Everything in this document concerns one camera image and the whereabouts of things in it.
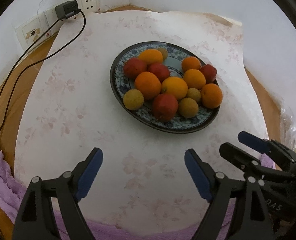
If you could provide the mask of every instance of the white tablecloth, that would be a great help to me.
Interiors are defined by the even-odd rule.
[[[70,41],[82,24],[82,18],[65,23],[50,53]],[[110,87],[110,68],[122,50],[143,41],[179,45],[217,68],[224,98],[213,123],[192,134],[169,134],[140,123],[122,108]],[[37,175],[58,177],[99,147],[103,165],[80,202],[86,218],[139,235],[200,222],[208,204],[189,176],[184,152],[194,148],[215,171],[241,179],[242,172],[219,156],[220,144],[240,146],[237,135],[242,130],[267,138],[243,68],[242,44],[240,26],[202,14],[87,15],[82,35],[45,61],[37,76],[18,132],[15,177],[26,186]]]

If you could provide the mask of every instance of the table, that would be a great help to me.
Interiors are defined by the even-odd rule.
[[[219,157],[220,144],[237,143],[241,130],[267,137],[243,70],[241,28],[179,12],[114,12],[87,20],[81,37],[46,61],[36,78],[19,127],[15,177],[25,185],[36,175],[57,177],[99,147],[104,163],[80,202],[85,217],[140,235],[197,223],[208,204],[189,177],[184,152],[194,148],[216,171],[242,178]],[[50,52],[81,26],[82,19],[66,23]],[[209,127],[188,135],[156,131],[132,118],[114,98],[109,83],[114,58],[126,47],[149,40],[177,44],[217,67],[224,101]]]
[[[123,9],[140,9],[133,8],[130,6],[117,8],[117,10]],[[50,47],[53,44],[54,39],[51,38],[41,47],[39,47],[36,51],[30,54],[15,70],[13,75],[11,76],[10,83],[6,85],[4,93],[2,95],[2,100],[0,103],[0,122],[2,121],[3,113],[1,109],[5,108],[5,104],[7,103],[7,96],[10,93],[14,80],[18,76],[19,72],[28,64],[35,62],[37,60],[42,59],[48,53]],[[16,142],[16,136],[18,131],[19,122],[21,120],[22,111],[25,106],[26,99],[30,92],[31,86],[35,80],[35,77],[38,73],[38,68],[28,70],[24,75],[25,82],[19,82],[17,88],[15,89],[15,93],[13,96],[13,100],[10,104],[10,114],[6,119],[5,129],[2,130],[0,136],[0,148],[3,150],[5,154],[5,158],[13,169],[13,161],[14,161],[14,147]],[[247,75],[252,83],[254,90],[258,96],[258,100],[260,102],[264,117],[266,118],[267,129],[269,133],[269,138],[278,139],[279,136],[279,111],[275,103],[272,101],[270,96],[267,94],[265,89],[259,84],[256,79],[251,75],[251,73],[247,72]],[[6,239],[11,239],[12,225],[10,220],[7,219],[6,215],[0,210],[0,227]]]

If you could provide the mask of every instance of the blue and white plate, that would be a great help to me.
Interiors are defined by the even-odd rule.
[[[134,89],[134,81],[125,77],[123,72],[124,62],[132,57],[138,57],[141,52],[146,49],[165,48],[168,51],[168,58],[163,62],[170,70],[170,76],[182,77],[184,74],[181,68],[181,62],[186,57],[197,57],[191,52],[177,45],[159,41],[141,42],[132,45],[121,52],[114,60],[110,69],[110,84],[119,103],[133,117],[140,122],[160,131],[169,133],[192,133],[199,131],[208,126],[216,117],[219,107],[216,109],[207,109],[203,106],[199,107],[198,114],[189,119],[185,119],[179,115],[175,116],[170,122],[158,122],[152,114],[152,102],[145,102],[137,111],[128,110],[123,104],[123,97],[128,90]]]

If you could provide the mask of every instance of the plate rim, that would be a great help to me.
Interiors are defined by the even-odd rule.
[[[175,44],[172,44],[172,43],[168,43],[168,42],[163,42],[163,41],[144,41],[144,42],[139,42],[139,43],[136,43],[136,44],[133,44],[127,48],[125,48],[122,52],[120,52],[116,58],[114,59],[113,63],[112,63],[112,66],[110,68],[110,86],[112,88],[112,91],[115,95],[115,98],[118,100],[118,102],[121,104],[121,106],[129,113],[131,114],[136,120],[138,120],[139,122],[145,124],[145,125],[148,125],[149,127],[153,128],[153,129],[156,129],[156,130],[159,130],[159,131],[163,131],[163,132],[167,132],[167,133],[173,133],[173,134],[188,134],[188,133],[193,133],[193,132],[197,132],[197,131],[200,131],[204,128],[206,128],[208,125],[210,125],[216,118],[218,112],[219,112],[219,109],[220,109],[220,106],[215,108],[215,109],[212,109],[212,114],[211,116],[207,119],[206,122],[202,123],[201,125],[197,126],[197,127],[193,127],[193,128],[188,128],[188,129],[184,129],[182,131],[180,130],[174,130],[174,129],[171,129],[171,128],[163,128],[163,127],[159,127],[157,125],[154,125],[154,124],[151,124],[149,121],[146,121],[144,119],[141,119],[139,118],[136,114],[134,114],[133,111],[130,111],[128,110],[124,103],[123,103],[123,100],[122,98],[120,98],[120,95],[117,93],[117,88],[115,86],[115,81],[113,80],[113,77],[115,76],[114,75],[114,72],[115,72],[115,69],[117,67],[117,63],[119,62],[120,58],[122,58],[122,56],[125,54],[125,52],[129,51],[129,50],[132,50],[133,48],[136,48],[140,45],[158,45],[158,44],[161,44],[163,43],[164,45],[169,45],[170,47],[174,47],[176,49],[180,49],[180,50],[183,50],[184,52],[186,52],[187,54],[191,55],[192,57],[196,57],[197,59],[200,60],[200,63],[202,66],[206,65],[199,57],[197,57],[194,53],[188,51],[187,49],[184,49],[178,45],[175,45]]]

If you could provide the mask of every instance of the charger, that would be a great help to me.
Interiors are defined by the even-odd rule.
[[[79,13],[78,3],[76,0],[67,1],[55,7],[58,19],[66,20]]]

